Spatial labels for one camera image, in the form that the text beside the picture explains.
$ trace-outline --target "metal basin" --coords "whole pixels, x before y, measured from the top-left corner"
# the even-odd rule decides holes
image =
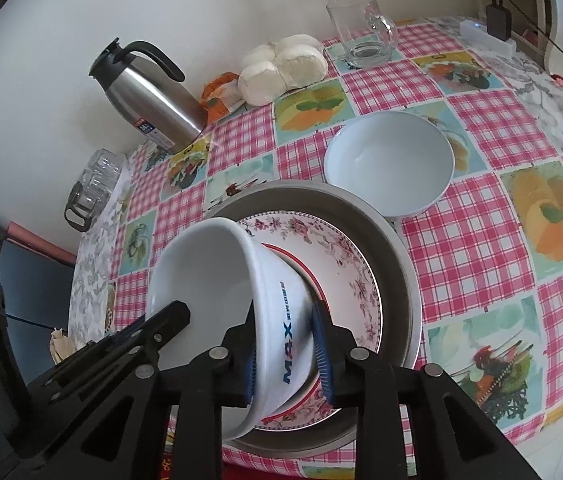
[[[421,299],[415,268],[392,227],[370,205],[338,187],[310,180],[277,180],[231,197],[209,217],[238,221],[273,210],[299,211],[330,222],[357,245],[375,274],[383,306],[379,354],[412,368],[421,335]],[[322,454],[355,439],[357,410],[345,408],[330,418],[293,431],[253,430],[230,446],[270,458]]]

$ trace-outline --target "table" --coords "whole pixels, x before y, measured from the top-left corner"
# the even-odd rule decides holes
[[[68,326],[78,347],[144,313],[159,254],[209,208],[268,180],[323,180],[327,143],[347,120],[405,109],[446,133],[456,166],[436,205],[395,224],[421,288],[417,366],[430,360],[455,372],[515,444],[561,418],[563,88],[522,54],[506,59],[468,43],[460,20],[402,23],[392,61],[370,70],[353,70],[337,40],[327,40],[324,82],[240,110],[172,158],[140,146],[124,199],[82,238]],[[295,106],[310,100],[334,107],[307,114]],[[513,371],[502,375],[502,364]],[[407,418],[404,431],[412,459]],[[343,478],[354,443],[304,460],[229,447],[223,456],[270,472]]]

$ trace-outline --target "white wall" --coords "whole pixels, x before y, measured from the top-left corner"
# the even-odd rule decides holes
[[[115,36],[151,41],[186,86],[238,70],[248,49],[299,32],[334,34],[328,0],[9,0],[0,11],[0,222],[18,222],[76,251],[68,192],[97,148],[141,140],[87,76]],[[474,14],[474,0],[379,0],[393,19]]]

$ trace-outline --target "thermos lid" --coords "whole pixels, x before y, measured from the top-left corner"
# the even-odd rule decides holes
[[[97,56],[97,59],[95,59],[90,68],[90,72],[88,72],[89,76],[97,79],[97,82],[104,90],[108,90],[108,87],[117,79],[118,75],[121,74],[136,57],[134,54],[126,54],[118,62],[114,62],[115,56],[122,50],[119,44],[119,38],[115,38],[103,49],[101,54]]]

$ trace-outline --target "metal screw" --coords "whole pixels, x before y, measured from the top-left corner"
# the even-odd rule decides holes
[[[228,349],[223,346],[215,346],[208,351],[208,355],[213,359],[223,359],[228,356]]]
[[[427,365],[424,365],[423,371],[430,377],[440,377],[443,373],[443,368],[437,363],[428,363]]]
[[[364,359],[368,359],[370,352],[361,346],[357,346],[357,348],[353,348],[351,350],[351,357],[356,361],[363,361]]]
[[[155,373],[155,368],[151,365],[139,365],[135,368],[135,375],[140,379],[148,379]]]

